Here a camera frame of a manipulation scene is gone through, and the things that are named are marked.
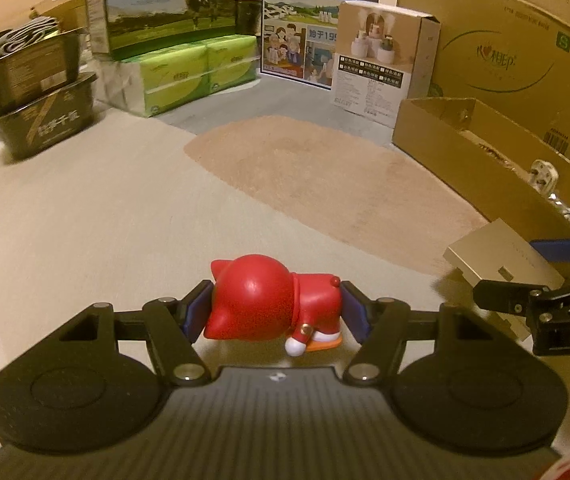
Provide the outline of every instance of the green tissue package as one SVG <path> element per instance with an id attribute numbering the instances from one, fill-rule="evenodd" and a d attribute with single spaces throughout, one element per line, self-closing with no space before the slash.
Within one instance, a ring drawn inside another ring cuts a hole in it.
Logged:
<path id="1" fill-rule="evenodd" d="M 256 79 L 259 57 L 255 36 L 226 36 L 200 43 L 207 47 L 211 93 Z"/>
<path id="2" fill-rule="evenodd" d="M 180 44 L 122 61 L 94 59 L 98 100 L 151 117 L 256 78 L 255 36 Z"/>

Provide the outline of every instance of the white foot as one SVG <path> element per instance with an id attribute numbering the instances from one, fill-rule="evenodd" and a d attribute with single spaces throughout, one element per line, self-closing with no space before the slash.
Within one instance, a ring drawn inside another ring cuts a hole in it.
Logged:
<path id="1" fill-rule="evenodd" d="M 340 332 L 337 332 L 335 334 L 323 334 L 317 330 L 312 334 L 312 339 L 314 341 L 320 341 L 322 343 L 329 343 L 330 341 L 336 341 L 340 336 Z"/>
<path id="2" fill-rule="evenodd" d="M 285 351 L 290 357 L 299 357 L 305 353 L 307 345 L 300 341 L 296 341 L 293 337 L 288 337 L 285 342 Z"/>

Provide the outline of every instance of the red figurine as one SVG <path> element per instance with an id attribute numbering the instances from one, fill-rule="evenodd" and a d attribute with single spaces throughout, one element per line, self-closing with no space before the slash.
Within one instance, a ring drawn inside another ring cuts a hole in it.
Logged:
<path id="1" fill-rule="evenodd" d="M 285 350 L 292 357 L 342 342 L 337 276 L 289 272 L 261 254 L 215 260 L 211 272 L 216 285 L 206 338 L 261 341 L 289 333 Z"/>

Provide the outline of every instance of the gray floor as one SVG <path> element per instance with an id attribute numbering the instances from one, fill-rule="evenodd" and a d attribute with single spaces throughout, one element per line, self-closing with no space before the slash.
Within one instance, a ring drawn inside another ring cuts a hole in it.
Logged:
<path id="1" fill-rule="evenodd" d="M 330 92 L 320 88 L 262 75 L 255 86 L 222 92 L 171 110 L 156 118 L 193 134 L 201 134 L 233 121 L 280 115 L 364 137 L 391 147 L 392 130 L 383 124 L 347 112 L 331 102 Z"/>

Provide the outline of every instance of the round black pad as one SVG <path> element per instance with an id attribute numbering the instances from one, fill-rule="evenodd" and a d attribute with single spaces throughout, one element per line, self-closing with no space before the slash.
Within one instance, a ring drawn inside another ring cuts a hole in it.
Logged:
<path id="1" fill-rule="evenodd" d="M 549 444 L 568 405 L 551 369 L 513 352 L 423 357 L 397 376 L 392 397 L 401 419 L 428 440 L 489 456 Z"/>
<path id="2" fill-rule="evenodd" d="M 156 411 L 158 378 L 145 365 L 113 354 L 48 354 L 0 372 L 0 440 L 46 453 L 109 446 L 136 433 Z"/>

